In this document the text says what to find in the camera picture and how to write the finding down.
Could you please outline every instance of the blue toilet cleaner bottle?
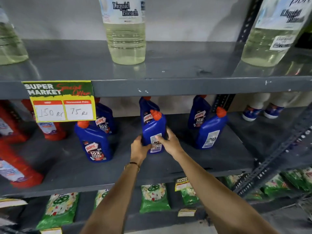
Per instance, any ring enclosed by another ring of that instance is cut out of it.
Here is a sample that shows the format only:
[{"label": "blue toilet cleaner bottle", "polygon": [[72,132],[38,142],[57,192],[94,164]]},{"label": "blue toilet cleaner bottle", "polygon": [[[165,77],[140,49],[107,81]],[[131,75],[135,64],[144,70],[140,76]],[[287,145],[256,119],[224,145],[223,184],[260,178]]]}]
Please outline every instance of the blue toilet cleaner bottle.
[{"label": "blue toilet cleaner bottle", "polygon": [[143,126],[143,145],[152,144],[152,148],[148,153],[161,153],[164,148],[162,143],[158,142],[156,135],[165,137],[166,134],[166,118],[161,112],[150,110],[153,119]]},{"label": "blue toilet cleaner bottle", "polygon": [[160,111],[159,107],[154,102],[150,101],[150,99],[151,97],[141,97],[138,102],[140,104],[142,127],[153,119],[150,110]]},{"label": "blue toilet cleaner bottle", "polygon": [[211,106],[205,100],[207,95],[196,95],[193,99],[193,106],[190,112],[188,127],[198,129],[205,121],[205,117],[210,111]]},{"label": "blue toilet cleaner bottle", "polygon": [[107,162],[113,158],[107,134],[89,121],[78,121],[75,125],[77,134],[85,154],[92,162]]},{"label": "blue toilet cleaner bottle", "polygon": [[91,121],[90,124],[96,125],[107,134],[116,133],[116,124],[113,117],[113,111],[99,102],[100,98],[94,98],[96,103],[96,121]]},{"label": "blue toilet cleaner bottle", "polygon": [[216,115],[206,120],[198,131],[195,142],[197,149],[211,148],[228,121],[227,111],[217,107]]}]

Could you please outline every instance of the left hand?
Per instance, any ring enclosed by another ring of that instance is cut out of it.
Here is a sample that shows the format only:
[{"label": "left hand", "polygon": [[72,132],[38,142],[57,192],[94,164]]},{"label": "left hand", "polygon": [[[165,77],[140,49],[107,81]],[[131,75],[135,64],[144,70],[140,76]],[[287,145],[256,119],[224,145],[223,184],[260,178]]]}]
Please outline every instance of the left hand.
[{"label": "left hand", "polygon": [[152,145],[143,146],[141,143],[142,136],[139,135],[131,144],[131,158],[130,162],[136,162],[141,166],[142,162],[146,158],[147,151],[152,148]]}]

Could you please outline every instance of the orange bottle cap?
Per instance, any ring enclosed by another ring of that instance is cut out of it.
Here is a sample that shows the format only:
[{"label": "orange bottle cap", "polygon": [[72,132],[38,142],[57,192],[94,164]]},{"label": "orange bottle cap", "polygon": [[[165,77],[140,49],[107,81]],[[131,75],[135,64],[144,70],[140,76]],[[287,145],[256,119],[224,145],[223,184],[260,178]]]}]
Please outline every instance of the orange bottle cap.
[{"label": "orange bottle cap", "polygon": [[162,117],[162,113],[156,110],[150,110],[152,117],[154,118],[155,121],[158,121]]},{"label": "orange bottle cap", "polygon": [[100,98],[96,98],[96,97],[94,97],[94,102],[95,102],[96,104],[98,104],[98,103],[99,103],[99,100],[100,100]]},{"label": "orange bottle cap", "polygon": [[216,114],[219,118],[225,117],[227,115],[227,111],[222,107],[217,107],[216,108]]},{"label": "orange bottle cap", "polygon": [[89,126],[89,121],[78,121],[77,125],[80,128],[86,129]]}]

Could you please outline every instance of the right hand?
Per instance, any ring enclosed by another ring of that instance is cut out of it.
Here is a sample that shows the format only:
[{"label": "right hand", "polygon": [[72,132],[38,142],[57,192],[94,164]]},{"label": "right hand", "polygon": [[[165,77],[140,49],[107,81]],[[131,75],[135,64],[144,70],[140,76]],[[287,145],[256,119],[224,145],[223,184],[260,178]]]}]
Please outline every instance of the right hand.
[{"label": "right hand", "polygon": [[167,127],[167,133],[168,133],[168,140],[165,140],[161,136],[156,136],[156,139],[163,144],[166,151],[174,157],[175,160],[177,160],[177,156],[179,156],[182,153],[185,153],[182,149],[180,142],[176,135],[170,130],[169,127]]}]

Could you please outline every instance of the harpic logo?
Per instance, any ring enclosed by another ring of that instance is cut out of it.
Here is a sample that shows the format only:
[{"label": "harpic logo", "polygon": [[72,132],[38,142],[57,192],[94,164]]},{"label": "harpic logo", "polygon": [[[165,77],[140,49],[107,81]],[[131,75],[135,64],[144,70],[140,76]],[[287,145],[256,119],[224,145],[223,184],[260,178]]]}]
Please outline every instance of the harpic logo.
[{"label": "harpic logo", "polygon": [[97,149],[99,146],[99,144],[97,143],[92,143],[92,144],[89,144],[88,146],[85,147],[85,150],[87,152],[89,152],[90,150],[93,150],[93,149]]},{"label": "harpic logo", "polygon": [[199,113],[197,113],[197,114],[195,115],[195,118],[194,118],[194,119],[199,118],[199,117],[203,117],[205,114],[206,114],[206,111],[199,112]]},{"label": "harpic logo", "polygon": [[106,117],[101,117],[96,120],[96,125],[106,122]]},{"label": "harpic logo", "polygon": [[148,114],[148,115],[146,115],[146,116],[143,118],[144,123],[145,123],[146,121],[150,120],[150,119],[153,119],[152,114]]}]

